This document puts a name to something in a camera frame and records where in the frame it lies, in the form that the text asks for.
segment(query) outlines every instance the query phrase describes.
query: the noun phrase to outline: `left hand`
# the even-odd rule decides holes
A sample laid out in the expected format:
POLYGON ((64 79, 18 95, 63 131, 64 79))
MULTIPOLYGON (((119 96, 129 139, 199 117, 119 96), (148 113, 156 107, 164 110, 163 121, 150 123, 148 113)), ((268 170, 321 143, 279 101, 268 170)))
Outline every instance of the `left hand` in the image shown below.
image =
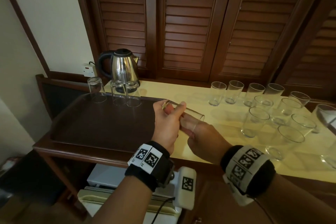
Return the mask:
POLYGON ((155 112, 155 129, 152 141, 161 144, 171 155, 174 152, 174 143, 179 135, 180 116, 186 110, 187 104, 181 102, 172 112, 167 115, 162 110, 162 105, 168 100, 161 100, 153 104, 155 112))

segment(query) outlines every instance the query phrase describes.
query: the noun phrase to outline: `stainless steel kettle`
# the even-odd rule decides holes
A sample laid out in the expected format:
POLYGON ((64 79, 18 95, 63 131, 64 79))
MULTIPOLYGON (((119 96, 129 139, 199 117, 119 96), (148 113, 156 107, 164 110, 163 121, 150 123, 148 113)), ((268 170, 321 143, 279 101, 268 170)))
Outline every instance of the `stainless steel kettle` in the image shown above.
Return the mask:
POLYGON ((124 84, 129 81, 139 81, 138 57, 128 49, 117 49, 106 51, 100 54, 98 59, 98 69, 108 79, 121 80, 124 84), (110 59, 111 73, 103 68, 104 60, 110 59))

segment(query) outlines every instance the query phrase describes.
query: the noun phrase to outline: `electrical outlet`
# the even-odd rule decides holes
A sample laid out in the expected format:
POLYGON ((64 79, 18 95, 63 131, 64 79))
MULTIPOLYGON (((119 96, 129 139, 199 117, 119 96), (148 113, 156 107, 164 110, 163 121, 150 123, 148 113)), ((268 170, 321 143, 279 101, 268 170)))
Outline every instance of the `electrical outlet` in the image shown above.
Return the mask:
POLYGON ((96 66, 93 65, 93 64, 83 64, 82 65, 82 74, 85 77, 97 76, 96 66))

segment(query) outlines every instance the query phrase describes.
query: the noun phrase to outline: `black kettle handle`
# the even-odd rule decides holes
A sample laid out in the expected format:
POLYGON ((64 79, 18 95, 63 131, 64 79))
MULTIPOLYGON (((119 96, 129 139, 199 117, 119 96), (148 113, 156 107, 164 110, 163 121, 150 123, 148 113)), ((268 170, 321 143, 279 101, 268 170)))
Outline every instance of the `black kettle handle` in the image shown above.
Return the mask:
POLYGON ((104 64, 104 60, 109 59, 109 58, 111 59, 111 62, 112 62, 113 53, 114 53, 114 51, 102 52, 99 56, 99 59, 98 59, 98 69, 99 69, 99 71, 109 79, 112 79, 112 76, 111 76, 110 73, 107 73, 104 70, 104 65, 103 64, 104 64))

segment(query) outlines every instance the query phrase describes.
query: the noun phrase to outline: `empty glass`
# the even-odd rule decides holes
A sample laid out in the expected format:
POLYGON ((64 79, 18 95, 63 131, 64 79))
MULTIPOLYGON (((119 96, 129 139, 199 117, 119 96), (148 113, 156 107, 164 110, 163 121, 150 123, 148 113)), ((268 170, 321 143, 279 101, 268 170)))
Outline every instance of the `empty glass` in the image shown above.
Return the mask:
POLYGON ((94 103, 101 103, 106 100, 104 85, 99 77, 91 77, 87 80, 90 88, 91 100, 94 103))
POLYGON ((288 98, 299 101, 303 107, 310 101, 310 97, 308 95, 299 91, 292 91, 288 98))
POLYGON ((282 125, 275 131, 266 152, 277 160, 283 160, 288 153, 305 141, 305 137, 295 128, 282 125))
POLYGON ((244 84, 242 82, 229 81, 229 87, 227 88, 227 91, 226 91, 225 102, 230 105, 235 104, 243 88, 244 88, 244 84))
POLYGON ((244 105, 251 107, 255 96, 263 94, 265 87, 258 83, 250 83, 249 88, 246 91, 244 105))
POLYGON ((314 128, 316 128, 315 122, 306 116, 296 113, 291 115, 288 125, 300 131, 304 136, 307 136, 314 128))
POLYGON ((250 107, 241 127, 242 134, 248 138, 255 137, 269 118, 267 111, 259 107, 250 107))
POLYGON ((208 103, 212 106, 218 106, 225 94, 226 84, 222 82, 212 82, 211 83, 211 97, 208 103))
POLYGON ((277 106, 280 100, 280 96, 284 90, 285 88, 279 84, 269 83, 266 87, 264 95, 273 101, 274 106, 277 106))
POLYGON ((298 113, 301 108, 301 103, 293 99, 283 98, 280 101, 279 107, 272 110, 271 120, 276 125, 286 125, 290 116, 293 113, 298 113))
POLYGON ((325 105, 318 104, 314 111, 311 113, 310 118, 316 123, 316 128, 313 129, 312 133, 321 132, 322 128, 327 128, 330 123, 336 119, 336 108, 325 105))
POLYGON ((336 169, 336 141, 328 148, 325 154, 321 156, 323 163, 336 169))
POLYGON ((141 105, 139 83, 137 81, 129 81, 126 83, 127 105, 129 107, 137 107, 141 105))
POLYGON ((125 85, 120 80, 112 80, 110 82, 111 92, 113 97, 113 103, 115 105, 124 105, 127 103, 127 95, 125 91, 125 85))
POLYGON ((255 96, 252 102, 252 106, 259 107, 268 112, 273 106, 273 101, 268 99, 265 95, 255 96))
MULTIPOLYGON (((178 103, 168 100, 162 105, 162 109, 166 114, 170 114, 177 106, 178 103)), ((194 132, 194 129, 199 121, 203 121, 205 116, 199 112, 186 108, 180 117, 180 124, 182 127, 194 132)))

